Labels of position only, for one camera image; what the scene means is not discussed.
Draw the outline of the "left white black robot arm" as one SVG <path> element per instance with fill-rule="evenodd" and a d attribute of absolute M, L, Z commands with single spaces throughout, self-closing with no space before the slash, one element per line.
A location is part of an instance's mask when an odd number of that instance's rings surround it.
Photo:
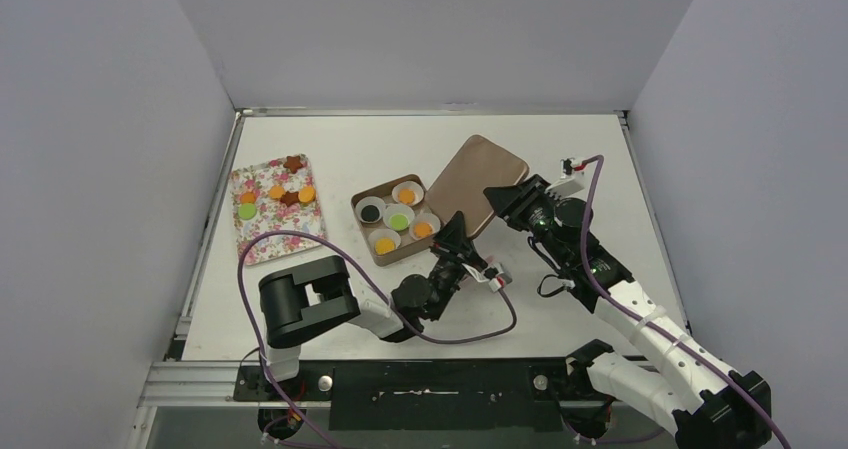
<path fill-rule="evenodd" d="M 276 399 L 291 396 L 299 384 L 301 346 L 345 323 L 378 339 L 399 343 L 424 330 L 424 321 L 441 318 L 460 283 L 470 277 L 494 291 L 509 283 L 503 267 L 483 259 L 466 235 L 458 211 L 430 245 L 437 257 L 427 276 L 412 274 L 390 298 L 358 299 L 344 258 L 328 256 L 271 273 L 258 284 L 266 325 L 266 366 L 260 386 Z"/>

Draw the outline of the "brown box lid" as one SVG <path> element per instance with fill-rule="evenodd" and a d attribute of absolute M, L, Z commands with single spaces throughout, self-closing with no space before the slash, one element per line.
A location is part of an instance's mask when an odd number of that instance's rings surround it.
<path fill-rule="evenodd" d="M 512 186 L 529 173 L 524 159 L 481 135 L 470 136 L 425 192 L 431 211 L 447 223 L 457 211 L 469 239 L 479 236 L 494 218 L 484 195 L 488 187 Z"/>

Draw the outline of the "black round cookie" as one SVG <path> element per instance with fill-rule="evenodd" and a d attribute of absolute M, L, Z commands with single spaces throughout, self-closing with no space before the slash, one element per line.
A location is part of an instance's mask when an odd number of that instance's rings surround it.
<path fill-rule="evenodd" d="M 382 210 L 377 205 L 367 204 L 361 207 L 360 216 L 366 224 L 375 223 L 382 218 Z"/>

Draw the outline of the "orange flower cookie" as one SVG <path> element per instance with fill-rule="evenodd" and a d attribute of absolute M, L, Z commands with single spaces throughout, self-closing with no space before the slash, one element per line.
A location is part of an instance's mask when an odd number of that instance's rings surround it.
<path fill-rule="evenodd" d="M 416 239 L 424 239 L 433 234 L 433 227 L 428 222 L 417 222 L 412 227 L 412 235 Z"/>

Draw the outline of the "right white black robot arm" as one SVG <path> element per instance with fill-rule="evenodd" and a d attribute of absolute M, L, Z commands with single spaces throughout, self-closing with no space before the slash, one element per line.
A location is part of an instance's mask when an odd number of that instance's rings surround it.
<path fill-rule="evenodd" d="M 590 232 L 586 201 L 550 194 L 539 176 L 483 194 L 497 217 L 542 247 L 567 292 L 652 365 L 645 369 L 594 340 L 567 358 L 574 394 L 626 403 L 680 448 L 760 448 L 772 439 L 768 383 L 754 371 L 738 372 L 677 325 Z"/>

